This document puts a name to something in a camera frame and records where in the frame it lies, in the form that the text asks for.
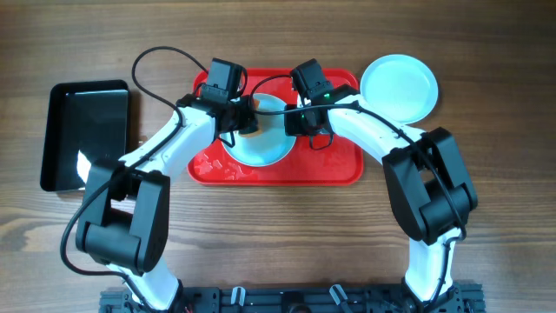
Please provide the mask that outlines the orange green sponge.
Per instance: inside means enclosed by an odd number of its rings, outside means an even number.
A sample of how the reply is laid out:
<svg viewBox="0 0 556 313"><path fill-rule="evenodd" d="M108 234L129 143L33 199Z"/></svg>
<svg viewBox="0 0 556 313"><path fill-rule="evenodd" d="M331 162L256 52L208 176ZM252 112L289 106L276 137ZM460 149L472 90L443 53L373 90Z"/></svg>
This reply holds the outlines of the orange green sponge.
<svg viewBox="0 0 556 313"><path fill-rule="evenodd" d="M258 121L253 119L247 128L239 130L238 134L240 137L255 137L261 134L261 129L258 126Z"/></svg>

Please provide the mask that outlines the light blue plate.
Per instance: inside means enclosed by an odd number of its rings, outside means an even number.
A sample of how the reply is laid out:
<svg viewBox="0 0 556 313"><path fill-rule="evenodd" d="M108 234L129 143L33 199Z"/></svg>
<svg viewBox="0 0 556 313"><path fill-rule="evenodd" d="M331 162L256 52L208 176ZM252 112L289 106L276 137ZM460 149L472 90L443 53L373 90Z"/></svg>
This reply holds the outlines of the light blue plate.
<svg viewBox="0 0 556 313"><path fill-rule="evenodd" d="M241 137L234 132L235 146L222 147L237 162L251 167L266 167L281 161L295 146L296 137L285 131L284 115L256 115L259 132Z"/></svg>
<svg viewBox="0 0 556 313"><path fill-rule="evenodd" d="M399 123L425 119L435 108L440 89L434 73L419 59L391 54L365 69L360 93L376 109Z"/></svg>

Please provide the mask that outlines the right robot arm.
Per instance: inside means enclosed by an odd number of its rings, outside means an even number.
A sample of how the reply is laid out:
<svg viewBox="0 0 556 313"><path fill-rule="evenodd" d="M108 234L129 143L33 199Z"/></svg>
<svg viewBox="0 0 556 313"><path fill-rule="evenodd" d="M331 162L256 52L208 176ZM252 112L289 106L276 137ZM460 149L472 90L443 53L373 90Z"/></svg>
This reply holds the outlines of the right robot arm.
<svg viewBox="0 0 556 313"><path fill-rule="evenodd" d="M396 121L349 85L297 88L286 129L346 138L382 165L396 222L409 238L402 279L411 310L431 311L453 298L455 245L467 237L478 196L452 134Z"/></svg>

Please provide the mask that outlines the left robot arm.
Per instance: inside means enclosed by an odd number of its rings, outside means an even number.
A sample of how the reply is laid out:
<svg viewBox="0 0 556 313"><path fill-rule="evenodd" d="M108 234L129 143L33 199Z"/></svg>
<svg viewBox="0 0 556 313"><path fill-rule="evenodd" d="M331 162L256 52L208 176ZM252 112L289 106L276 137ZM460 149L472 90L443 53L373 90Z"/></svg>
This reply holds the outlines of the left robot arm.
<svg viewBox="0 0 556 313"><path fill-rule="evenodd" d="M162 257L171 180L222 133L255 132L257 107L249 96L218 100L188 94L143 146L90 167L83 203L66 229L76 231L78 250L106 266L104 275L124 281L131 293L125 309L187 310L182 282Z"/></svg>

